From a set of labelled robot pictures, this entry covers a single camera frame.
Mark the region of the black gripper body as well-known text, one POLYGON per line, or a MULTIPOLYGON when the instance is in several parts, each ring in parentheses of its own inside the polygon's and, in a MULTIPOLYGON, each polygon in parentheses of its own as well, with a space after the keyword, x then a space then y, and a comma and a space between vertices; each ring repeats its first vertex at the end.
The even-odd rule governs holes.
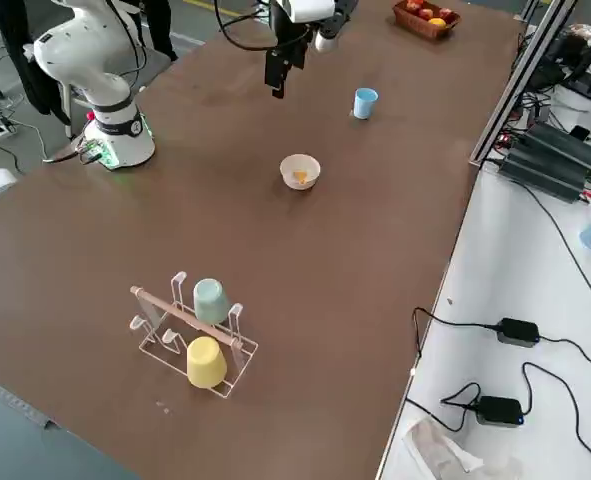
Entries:
POLYGON ((294 23, 282 8, 271 8, 269 25, 277 41, 270 50, 307 50, 311 37, 309 21, 294 23))

